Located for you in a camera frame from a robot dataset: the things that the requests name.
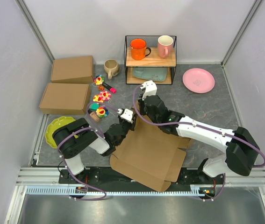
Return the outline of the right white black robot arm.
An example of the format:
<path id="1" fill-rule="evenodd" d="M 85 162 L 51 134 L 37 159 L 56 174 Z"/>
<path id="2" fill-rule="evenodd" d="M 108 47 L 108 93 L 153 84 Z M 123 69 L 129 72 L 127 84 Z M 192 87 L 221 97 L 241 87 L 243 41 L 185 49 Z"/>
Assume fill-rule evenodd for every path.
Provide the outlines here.
<path id="1" fill-rule="evenodd" d="M 204 159 L 197 171 L 199 182 L 209 183 L 214 177 L 227 172 L 249 176 L 260 151 L 250 132 L 218 128 L 198 122 L 182 113 L 169 110 L 157 95 L 138 99 L 139 113 L 148 117 L 151 125 L 166 134 L 190 138 L 222 151 L 215 158 Z"/>

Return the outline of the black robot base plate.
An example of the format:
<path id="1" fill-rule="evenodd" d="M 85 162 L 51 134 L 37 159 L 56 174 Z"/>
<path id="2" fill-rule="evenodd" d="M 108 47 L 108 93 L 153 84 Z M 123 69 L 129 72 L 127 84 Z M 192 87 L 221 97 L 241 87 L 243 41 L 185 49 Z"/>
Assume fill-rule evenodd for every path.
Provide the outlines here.
<path id="1" fill-rule="evenodd" d="M 76 178 L 104 191 L 152 191 L 153 189 L 133 181 L 132 179 L 112 170 L 110 167 L 90 167 L 76 175 Z M 223 174 L 215 178 L 200 180 L 196 169 L 181 168 L 178 180 L 170 184 L 168 191 L 186 191 L 191 185 L 214 185 L 223 183 Z"/>

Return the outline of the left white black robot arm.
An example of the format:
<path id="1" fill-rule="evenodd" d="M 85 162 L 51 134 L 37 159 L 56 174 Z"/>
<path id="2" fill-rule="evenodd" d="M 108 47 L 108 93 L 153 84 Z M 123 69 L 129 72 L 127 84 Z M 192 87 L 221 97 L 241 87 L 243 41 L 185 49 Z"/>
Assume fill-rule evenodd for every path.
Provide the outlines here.
<path id="1" fill-rule="evenodd" d="M 82 183 L 85 179 L 85 166 L 80 158 L 80 153 L 90 147 L 102 156 L 112 154 L 129 131 L 134 131 L 136 116 L 129 122 L 118 117 L 119 123 L 112 124 L 101 137 L 97 131 L 91 129 L 85 118 L 78 120 L 73 117 L 62 116 L 52 121 L 47 127 L 45 138 L 52 148 L 59 148 L 59 153 L 64 157 L 70 169 L 69 178 L 74 183 Z"/>

